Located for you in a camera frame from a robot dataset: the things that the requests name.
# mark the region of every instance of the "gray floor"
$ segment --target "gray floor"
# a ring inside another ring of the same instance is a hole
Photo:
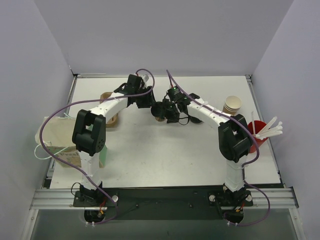
[[[247,210],[245,221],[261,218],[265,209]],[[112,221],[85,227],[82,210],[40,210],[32,240],[297,240],[287,209],[273,209],[254,226],[227,226],[225,220]]]

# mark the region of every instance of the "metal frame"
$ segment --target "metal frame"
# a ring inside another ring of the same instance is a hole
[[[68,101],[67,104],[69,104],[72,101],[72,96],[74,94],[75,86],[77,83],[77,78],[107,78],[107,77],[124,77],[120,75],[116,76],[111,76],[111,75],[106,75],[106,74],[90,74],[90,75],[75,75],[73,78],[73,82],[70,88],[70,92],[68,95]],[[253,89],[252,81],[251,81],[251,75],[246,75],[245,76],[247,79],[247,83],[250,89],[250,92],[253,97],[254,104],[256,106],[258,115],[260,119],[263,120],[260,108],[257,103],[256,95]],[[279,168],[274,156],[274,152],[272,149],[272,145],[270,141],[268,140],[268,145],[271,149],[271,154],[274,160],[274,164],[276,168]],[[51,179],[53,172],[54,172],[54,167],[55,167],[55,161],[52,160],[48,172],[47,172],[47,179]],[[262,189],[267,196],[270,199],[271,203],[271,208],[272,209],[289,209],[292,222],[294,225],[294,229],[296,232],[296,235],[299,240],[305,240],[305,234],[302,228],[302,222],[301,218],[297,209],[297,199],[294,194],[293,189],[291,188],[263,188]],[[254,206],[252,207],[246,207],[246,209],[254,210],[254,209],[266,209],[268,207],[268,203],[266,201],[266,198],[257,190],[255,189],[250,189],[251,194],[252,194],[252,199]],[[37,219],[38,211],[39,210],[96,210],[98,209],[97,207],[73,207],[73,201],[74,201],[74,196],[71,195],[70,189],[36,189],[34,193],[34,197],[30,206],[30,211],[27,217],[26,224],[24,226],[24,230],[22,232],[21,239],[22,240],[27,240],[30,239],[35,222]]]

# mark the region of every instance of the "white wall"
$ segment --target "white wall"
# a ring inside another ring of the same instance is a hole
[[[33,156],[35,133],[73,76],[32,0],[1,2],[0,33],[0,236],[16,240],[48,164]]]
[[[252,74],[293,0],[35,0],[77,74]]]
[[[310,240],[320,236],[319,70],[320,1],[295,0],[253,74],[253,86],[263,118],[283,122],[283,135],[271,142]]]

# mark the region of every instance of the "red cup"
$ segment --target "red cup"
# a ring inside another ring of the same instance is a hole
[[[267,125],[265,122],[263,121],[259,121],[259,120],[254,120],[254,128],[255,128],[255,133],[259,133],[264,127],[265,125]],[[249,132],[251,134],[254,134],[254,129],[253,129],[253,126],[252,126],[252,122],[250,122],[248,124],[248,129],[249,129]],[[268,137],[264,138],[263,140],[260,140],[258,138],[255,138],[255,141],[256,143],[258,144],[258,146],[260,147],[265,141],[267,141]],[[255,145],[252,145],[251,148],[250,148],[250,151],[249,153],[252,154],[252,153],[255,153],[257,151],[256,149],[256,146]]]

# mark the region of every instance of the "white table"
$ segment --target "white table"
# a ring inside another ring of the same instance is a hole
[[[210,105],[222,110],[226,97],[242,99],[239,114],[251,122],[251,111],[259,119],[247,80],[244,76],[175,77],[188,93],[195,93]],[[162,101],[169,89],[167,77],[155,78],[154,95]],[[126,77],[78,78],[72,102],[98,99],[104,92],[112,92]],[[97,105],[85,103],[72,106],[69,114],[76,117],[81,109]],[[150,109],[131,105],[119,114],[117,128],[106,132],[107,160],[100,176],[105,188],[204,186],[222,185],[226,176],[226,159],[218,146],[218,132],[206,124],[182,126],[178,123],[158,122]],[[249,154],[248,161],[255,153]],[[277,167],[268,144],[260,147],[260,158],[245,170],[252,184],[280,183]],[[69,189],[81,181],[81,173],[73,168],[55,165],[52,189]]]

